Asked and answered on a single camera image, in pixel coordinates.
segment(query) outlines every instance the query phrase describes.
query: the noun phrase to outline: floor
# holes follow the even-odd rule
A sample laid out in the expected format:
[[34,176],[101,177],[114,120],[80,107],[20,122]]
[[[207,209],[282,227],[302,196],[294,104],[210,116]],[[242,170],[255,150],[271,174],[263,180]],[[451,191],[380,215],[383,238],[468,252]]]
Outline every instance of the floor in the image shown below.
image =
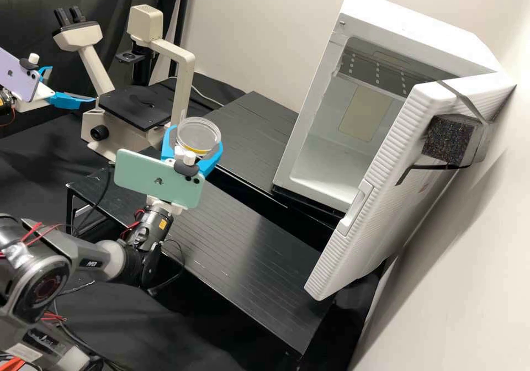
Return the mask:
[[[78,139],[79,131],[80,119],[67,115],[0,140],[1,212],[47,224],[65,220],[64,184],[106,164]],[[177,269],[162,262],[158,278]],[[76,276],[71,284],[83,278]],[[77,334],[133,369],[344,370],[375,289],[373,282],[365,285],[369,292],[361,297],[344,291],[346,305],[332,307],[301,362],[189,274],[157,300],[133,287],[98,283],[62,297],[58,306]]]

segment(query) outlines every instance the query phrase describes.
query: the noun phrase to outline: red wire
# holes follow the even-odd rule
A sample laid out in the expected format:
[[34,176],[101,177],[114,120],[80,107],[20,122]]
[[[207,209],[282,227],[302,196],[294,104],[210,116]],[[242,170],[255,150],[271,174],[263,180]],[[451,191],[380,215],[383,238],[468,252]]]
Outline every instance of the red wire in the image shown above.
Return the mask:
[[138,208],[136,211],[134,211],[134,219],[138,218],[139,213],[145,213],[144,209]]
[[34,242],[40,240],[43,236],[46,236],[49,232],[51,232],[53,229],[56,229],[58,228],[59,226],[62,226],[64,224],[57,224],[57,225],[53,225],[51,228],[49,228],[48,230],[46,230],[44,233],[41,233],[40,236],[34,238],[33,240],[31,240],[29,243],[26,243],[26,246],[30,246],[31,244],[33,244]]
[[[43,224],[42,222],[39,222],[39,223],[37,223],[35,226],[33,226],[33,227],[31,228],[31,230],[30,230],[29,232],[27,232],[27,233],[25,234],[25,236],[22,237],[22,238],[20,239],[20,241],[21,241],[21,242],[24,242],[24,241],[25,241],[25,240],[26,240],[31,234],[33,234],[33,233],[34,233],[34,232],[35,232],[35,231],[36,231],[36,230],[37,230],[42,224]],[[6,256],[3,254],[3,252],[0,251],[0,258],[5,258],[5,257],[6,257]]]
[[31,236],[42,224],[43,224],[42,222],[39,222],[35,226],[33,226],[31,228],[31,230],[29,232],[27,232],[26,235],[20,239],[20,241],[22,241],[22,242],[26,241],[26,239],[29,236]]
[[11,121],[5,124],[0,124],[0,128],[8,126],[9,124],[15,121],[15,118],[17,117],[17,115],[15,114],[15,106],[11,106],[11,112],[13,113],[13,118],[11,118]]
[[126,228],[123,232],[121,232],[121,234],[120,234],[120,238],[123,239],[123,237],[125,236],[125,234],[126,234],[129,230],[131,230],[131,229],[137,227],[137,226],[140,224],[140,222],[141,222],[141,221],[136,221],[136,222],[131,223],[129,226],[127,226],[127,228]]

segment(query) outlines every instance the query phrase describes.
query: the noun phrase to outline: petri dish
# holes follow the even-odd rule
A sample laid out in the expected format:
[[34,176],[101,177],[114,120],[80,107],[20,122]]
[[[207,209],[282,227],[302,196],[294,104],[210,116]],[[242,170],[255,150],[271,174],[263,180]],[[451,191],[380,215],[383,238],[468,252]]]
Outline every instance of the petri dish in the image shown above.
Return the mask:
[[177,143],[197,155],[205,155],[221,141],[221,131],[210,120],[188,117],[177,126]]

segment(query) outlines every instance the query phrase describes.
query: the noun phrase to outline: robotic arm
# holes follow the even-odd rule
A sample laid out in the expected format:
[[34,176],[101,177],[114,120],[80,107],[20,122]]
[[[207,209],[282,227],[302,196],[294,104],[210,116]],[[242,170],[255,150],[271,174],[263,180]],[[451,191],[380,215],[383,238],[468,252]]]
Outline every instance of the robotic arm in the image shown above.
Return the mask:
[[[205,177],[222,155],[222,142],[197,163],[188,153],[162,161],[125,149],[118,152],[115,183],[147,194],[149,203],[127,241],[92,244],[54,229],[35,236],[36,222],[0,214],[0,251],[5,256],[0,259],[0,351],[50,371],[92,370],[82,350],[40,319],[76,270],[89,271],[96,280],[149,287],[173,215],[198,205]],[[23,237],[35,243],[27,245]]]
[[92,244],[52,230],[27,246],[20,239],[36,223],[0,215],[0,250],[6,257],[0,260],[0,350],[46,370],[85,370],[90,358],[40,319],[77,270],[89,271],[95,280],[147,287],[173,217],[146,206],[138,222],[127,242]]

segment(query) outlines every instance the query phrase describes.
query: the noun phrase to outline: black platform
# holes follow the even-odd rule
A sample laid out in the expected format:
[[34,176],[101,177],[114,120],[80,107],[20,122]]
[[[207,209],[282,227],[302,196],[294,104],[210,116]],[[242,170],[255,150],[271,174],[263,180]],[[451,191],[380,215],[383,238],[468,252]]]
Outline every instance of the black platform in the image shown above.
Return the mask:
[[208,181],[322,251],[341,216],[329,216],[272,192],[274,174],[297,113],[250,92],[205,117],[219,127],[224,145],[222,158]]
[[[102,169],[67,186],[71,194],[93,204],[106,178]],[[144,195],[111,183],[99,209],[126,226],[144,203]],[[169,238],[181,244],[187,270],[296,351],[305,352],[332,301],[315,301],[304,290],[317,251],[208,182],[199,206],[176,217]],[[165,248],[167,256],[180,259],[173,242]]]

